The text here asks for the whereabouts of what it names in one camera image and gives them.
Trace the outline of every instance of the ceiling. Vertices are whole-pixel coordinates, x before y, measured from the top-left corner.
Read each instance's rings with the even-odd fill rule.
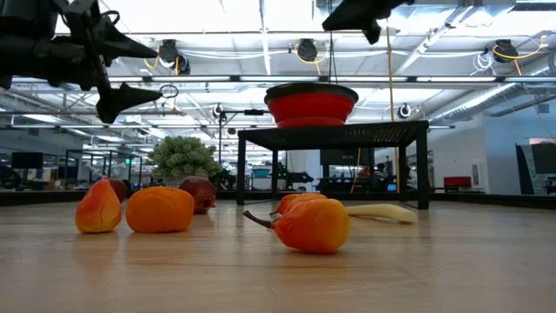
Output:
[[[491,49],[495,45],[495,40],[510,39],[521,55],[533,53],[520,60],[523,69],[553,52],[556,12],[512,10],[517,8],[514,3],[504,0],[483,1],[485,6],[475,7],[459,7],[457,3],[423,0],[416,1],[414,6],[396,9],[388,22],[381,21],[382,36],[373,46],[359,31],[335,32],[332,35],[332,57],[327,53],[330,34],[321,28],[322,21],[328,16],[326,1],[323,0],[99,1],[101,11],[120,12],[121,20],[117,28],[138,42],[157,49],[162,40],[176,39],[180,52],[189,60],[191,76],[328,76],[332,59],[335,60],[333,75],[388,76],[388,42],[392,47],[391,61],[396,76],[515,76],[514,63],[491,63],[488,56],[481,55],[486,47]],[[63,23],[58,23],[56,33],[63,35],[68,30]],[[300,61],[295,54],[295,46],[302,38],[314,39],[320,51],[318,59],[322,60],[318,68],[316,64]],[[120,58],[109,68],[109,75],[174,75],[172,70],[160,64],[151,69],[149,65],[155,63],[154,59]],[[72,133],[83,137],[83,140],[89,140],[90,135],[120,137],[124,143],[157,143],[160,137],[176,135],[196,136],[206,143],[216,143],[218,129],[195,130],[194,126],[213,124],[212,109],[218,103],[225,110],[266,109],[263,102],[266,88],[278,83],[270,78],[266,82],[264,79],[258,83],[176,83],[180,89],[176,99],[130,109],[128,115],[120,116],[116,121],[121,129],[84,127],[79,132],[72,130]],[[137,85],[151,89],[160,87],[156,83]],[[354,88],[360,96],[349,123],[390,120],[388,83],[346,85]],[[393,105],[397,108],[408,103],[431,114],[470,92],[488,90],[494,85],[395,83]],[[57,120],[40,120],[24,115],[15,119],[2,116],[5,123],[101,125],[94,115],[98,100],[95,92],[55,89],[45,83],[14,83],[12,91],[14,93],[4,93],[4,101],[0,102],[4,111],[33,111],[44,115],[63,111],[75,114],[52,117]],[[155,134],[145,134],[137,128],[124,129],[126,124],[191,127],[159,129],[153,130]],[[273,124],[270,115],[237,115],[229,120],[227,127],[271,127]],[[224,138],[231,139],[232,143],[236,136],[224,131]],[[103,139],[98,139],[98,142],[110,143]],[[267,155],[267,152],[253,154],[252,157],[263,154]]]

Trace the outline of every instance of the wooden table surface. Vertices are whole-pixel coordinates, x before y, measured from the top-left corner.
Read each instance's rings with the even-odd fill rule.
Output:
[[[284,247],[232,202],[163,235],[80,235],[76,203],[0,208],[0,312],[556,310],[556,211],[431,205],[418,225],[352,218],[333,256]]]

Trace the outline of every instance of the desk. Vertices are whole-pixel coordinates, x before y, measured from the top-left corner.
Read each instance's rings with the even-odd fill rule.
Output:
[[[245,161],[247,141],[272,151],[272,198],[278,198],[278,151],[321,150],[352,148],[399,148],[399,168],[406,167],[406,147],[412,142],[417,145],[417,208],[428,209],[429,183],[427,169],[428,121],[398,123],[364,123],[328,127],[304,127],[293,129],[242,130],[239,131],[237,162],[236,202],[245,204]],[[400,180],[406,182],[405,171],[400,171]],[[405,201],[407,186],[400,185],[399,199]]]

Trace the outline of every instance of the potted plant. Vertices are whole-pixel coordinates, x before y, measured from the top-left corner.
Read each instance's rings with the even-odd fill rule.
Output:
[[[211,177],[222,170],[213,158],[215,151],[215,146],[207,147],[196,137],[166,137],[149,153],[156,164],[153,178],[176,186],[187,176]]]

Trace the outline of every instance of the fruit stem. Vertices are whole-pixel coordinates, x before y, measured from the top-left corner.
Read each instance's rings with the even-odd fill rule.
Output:
[[[255,223],[258,223],[261,226],[264,226],[268,229],[272,229],[272,222],[270,222],[270,221],[261,220],[260,218],[257,218],[255,216],[253,216],[253,214],[251,214],[251,212],[249,212],[249,211],[243,212],[243,215],[246,218],[250,219],[251,221],[253,221]]]

